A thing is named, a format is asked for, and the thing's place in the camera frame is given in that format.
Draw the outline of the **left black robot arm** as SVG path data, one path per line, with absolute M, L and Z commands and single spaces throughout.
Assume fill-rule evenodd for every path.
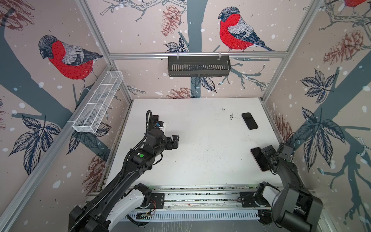
M 129 187 L 156 164 L 165 150 L 177 149 L 179 136 L 166 137 L 153 128 L 126 155 L 121 171 L 83 208 L 76 206 L 69 214 L 70 232 L 110 232 L 125 216 L 138 207 L 148 206 L 152 190 L 144 184 Z

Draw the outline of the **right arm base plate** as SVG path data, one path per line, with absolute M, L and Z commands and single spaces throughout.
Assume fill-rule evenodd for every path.
M 237 202 L 241 203 L 242 208 L 270 207 L 271 205 L 256 191 L 240 192 Z

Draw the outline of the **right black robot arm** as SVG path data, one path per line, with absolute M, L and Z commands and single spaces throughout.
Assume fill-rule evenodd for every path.
M 278 175 L 284 187 L 279 190 L 268 182 L 260 183 L 254 196 L 256 203 L 270 205 L 272 221 L 290 232 L 315 232 L 323 203 L 305 187 L 297 166 L 288 161 L 293 148 L 281 143 L 278 149 L 253 148 L 251 153 L 260 170 Z

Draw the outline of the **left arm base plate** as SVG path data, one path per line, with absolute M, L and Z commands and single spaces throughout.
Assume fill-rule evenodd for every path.
M 141 209 L 163 209 L 165 201 L 164 193 L 152 193 L 151 195 L 146 195 L 144 202 L 139 207 Z

